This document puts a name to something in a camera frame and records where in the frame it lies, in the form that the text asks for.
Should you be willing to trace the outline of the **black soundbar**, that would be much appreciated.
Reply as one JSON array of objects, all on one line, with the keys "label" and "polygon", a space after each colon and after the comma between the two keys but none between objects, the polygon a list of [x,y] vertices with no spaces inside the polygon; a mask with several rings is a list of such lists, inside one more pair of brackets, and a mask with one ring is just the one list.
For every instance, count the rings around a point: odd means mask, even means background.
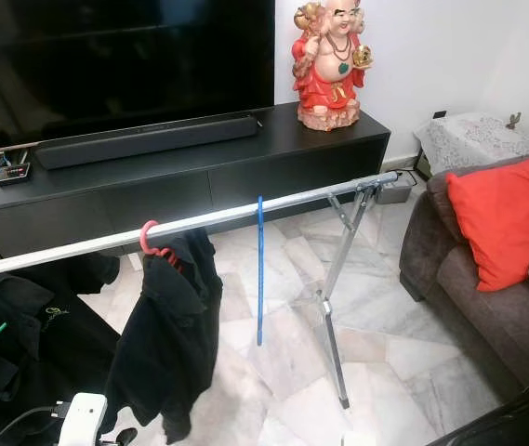
[{"label": "black soundbar", "polygon": [[182,122],[142,125],[43,141],[35,146],[33,154],[40,165],[53,170],[247,138],[256,135],[259,129],[259,119],[252,113],[201,116]]}]

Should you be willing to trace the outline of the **side table with lace cloth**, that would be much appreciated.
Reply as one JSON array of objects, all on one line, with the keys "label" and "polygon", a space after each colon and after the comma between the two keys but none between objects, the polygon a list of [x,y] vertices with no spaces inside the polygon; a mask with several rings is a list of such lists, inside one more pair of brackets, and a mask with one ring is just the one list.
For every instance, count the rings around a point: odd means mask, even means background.
[{"label": "side table with lace cloth", "polygon": [[493,164],[529,156],[529,136],[509,130],[505,119],[489,113],[463,113],[430,119],[414,136],[433,175],[457,167]]}]

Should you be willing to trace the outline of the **black flat television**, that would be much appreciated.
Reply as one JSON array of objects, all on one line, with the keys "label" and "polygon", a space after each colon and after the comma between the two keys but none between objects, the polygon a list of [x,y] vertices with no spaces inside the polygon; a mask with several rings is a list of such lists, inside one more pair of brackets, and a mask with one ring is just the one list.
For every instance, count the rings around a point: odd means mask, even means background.
[{"label": "black flat television", "polygon": [[275,101],[275,0],[0,0],[0,148]]}]

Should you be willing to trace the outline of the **blue plastic hanger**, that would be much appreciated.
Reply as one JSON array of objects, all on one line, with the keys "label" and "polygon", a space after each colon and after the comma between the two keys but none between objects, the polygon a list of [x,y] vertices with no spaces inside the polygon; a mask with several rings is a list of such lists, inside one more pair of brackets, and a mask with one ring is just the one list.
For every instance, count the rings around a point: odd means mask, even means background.
[{"label": "blue plastic hanger", "polygon": [[257,280],[257,328],[256,345],[263,344],[264,315],[267,314],[265,307],[265,220],[264,220],[264,197],[257,196],[257,234],[258,234],[258,280]]}]

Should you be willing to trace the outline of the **black shirt with green print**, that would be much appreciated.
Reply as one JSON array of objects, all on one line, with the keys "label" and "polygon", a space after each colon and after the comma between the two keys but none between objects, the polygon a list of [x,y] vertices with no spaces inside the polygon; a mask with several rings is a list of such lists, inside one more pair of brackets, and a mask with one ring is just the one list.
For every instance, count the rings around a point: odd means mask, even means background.
[{"label": "black shirt with green print", "polygon": [[59,422],[38,408],[101,394],[119,335],[81,297],[119,272],[93,252],[0,273],[0,446],[50,446]]}]

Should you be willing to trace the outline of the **brown fabric sofa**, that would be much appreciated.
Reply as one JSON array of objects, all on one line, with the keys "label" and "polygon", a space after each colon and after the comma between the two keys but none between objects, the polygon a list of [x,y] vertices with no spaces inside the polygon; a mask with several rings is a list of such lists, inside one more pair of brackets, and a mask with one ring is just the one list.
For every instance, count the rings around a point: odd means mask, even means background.
[{"label": "brown fabric sofa", "polygon": [[445,176],[524,160],[529,156],[434,175],[414,203],[399,256],[401,285],[413,300],[429,303],[507,394],[529,387],[529,277],[499,292],[477,289],[477,264],[448,199]]}]

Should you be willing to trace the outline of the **black digital clock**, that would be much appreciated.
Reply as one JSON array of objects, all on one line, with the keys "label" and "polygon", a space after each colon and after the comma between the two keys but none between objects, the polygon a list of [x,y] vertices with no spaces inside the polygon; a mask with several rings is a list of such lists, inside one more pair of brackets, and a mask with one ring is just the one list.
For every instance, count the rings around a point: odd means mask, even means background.
[{"label": "black digital clock", "polygon": [[31,171],[31,163],[15,163],[0,167],[0,186],[29,181]]}]

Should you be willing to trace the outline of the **black television console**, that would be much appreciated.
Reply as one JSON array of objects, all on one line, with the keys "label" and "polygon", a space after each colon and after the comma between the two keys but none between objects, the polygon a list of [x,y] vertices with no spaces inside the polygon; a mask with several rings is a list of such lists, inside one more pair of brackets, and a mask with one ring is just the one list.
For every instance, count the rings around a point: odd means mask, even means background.
[{"label": "black television console", "polygon": [[324,132],[297,105],[257,111],[253,137],[48,170],[0,186],[0,259],[165,224],[258,197],[275,199],[378,174],[390,132],[370,115]]}]

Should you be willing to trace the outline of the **red laughing Buddha statue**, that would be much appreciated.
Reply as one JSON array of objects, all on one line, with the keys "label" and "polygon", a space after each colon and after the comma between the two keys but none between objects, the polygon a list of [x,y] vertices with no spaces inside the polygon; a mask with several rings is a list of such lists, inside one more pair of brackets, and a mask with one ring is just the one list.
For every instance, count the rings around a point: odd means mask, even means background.
[{"label": "red laughing Buddha statue", "polygon": [[293,16],[301,30],[291,46],[297,116],[311,130],[337,130],[361,119],[356,90],[374,63],[371,48],[359,41],[365,26],[361,1],[315,1]]}]

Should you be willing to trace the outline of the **red cushion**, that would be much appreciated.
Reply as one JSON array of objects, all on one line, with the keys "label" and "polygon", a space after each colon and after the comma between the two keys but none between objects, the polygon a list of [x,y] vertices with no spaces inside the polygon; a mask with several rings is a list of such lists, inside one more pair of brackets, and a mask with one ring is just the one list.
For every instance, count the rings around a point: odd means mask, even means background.
[{"label": "red cushion", "polygon": [[499,292],[529,275],[529,160],[445,176],[480,292]]}]

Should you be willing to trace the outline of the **red plastic hanger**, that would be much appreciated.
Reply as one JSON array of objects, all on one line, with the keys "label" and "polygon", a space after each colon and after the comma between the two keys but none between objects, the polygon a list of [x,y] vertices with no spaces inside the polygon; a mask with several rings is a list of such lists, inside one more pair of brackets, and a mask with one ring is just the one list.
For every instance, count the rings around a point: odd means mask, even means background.
[{"label": "red plastic hanger", "polygon": [[144,254],[145,256],[160,256],[161,258],[165,259],[166,262],[170,265],[174,265],[174,267],[177,267],[179,259],[174,251],[169,249],[169,247],[153,247],[149,244],[149,230],[153,229],[153,227],[157,225],[158,222],[156,220],[149,220],[141,226],[139,233],[139,246],[142,251],[142,254]]}]

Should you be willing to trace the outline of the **silver metal clothes rack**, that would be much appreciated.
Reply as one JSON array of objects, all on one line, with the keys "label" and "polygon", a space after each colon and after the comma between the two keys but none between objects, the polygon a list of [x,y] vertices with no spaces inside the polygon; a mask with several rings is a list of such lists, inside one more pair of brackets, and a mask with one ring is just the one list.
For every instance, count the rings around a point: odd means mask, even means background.
[{"label": "silver metal clothes rack", "polygon": [[258,220],[258,224],[263,225],[265,213],[280,211],[280,209],[293,207],[293,205],[327,200],[331,207],[335,209],[337,217],[339,217],[342,226],[344,226],[344,230],[342,231],[341,241],[337,246],[336,258],[327,273],[323,288],[319,290],[316,297],[320,300],[321,310],[324,315],[329,358],[331,358],[333,369],[335,369],[337,399],[342,408],[349,409],[348,387],[346,387],[345,374],[342,373],[342,360],[340,358],[339,345],[337,344],[335,319],[333,319],[335,311],[333,311],[332,303],[329,300],[331,300],[332,294],[335,293],[337,280],[339,280],[342,268],[345,267],[346,260],[349,258],[350,248],[353,246],[353,241],[356,239],[359,226],[362,224],[367,209],[375,202],[376,197],[384,186],[394,183],[397,179],[399,179],[399,174],[397,173],[383,173],[357,178],[344,183],[332,184],[332,186],[322,187],[319,190],[295,192],[295,194],[276,197],[276,199],[267,201],[259,197],[257,202],[253,204],[237,205],[237,207],[222,209],[222,211],[150,225],[141,230],[104,235],[104,237],[90,239],[90,241],[65,243],[63,246],[52,247],[52,249],[9,256],[8,258],[0,259],[0,273],[53,262],[53,260],[67,258],[67,256],[91,254],[91,252],[112,249],[128,243],[139,242],[140,239],[148,241],[153,237],[163,237],[163,235],[184,232],[184,230],[192,230],[196,229],[196,227],[225,224],[225,222],[245,219],[249,216],[254,216]]}]

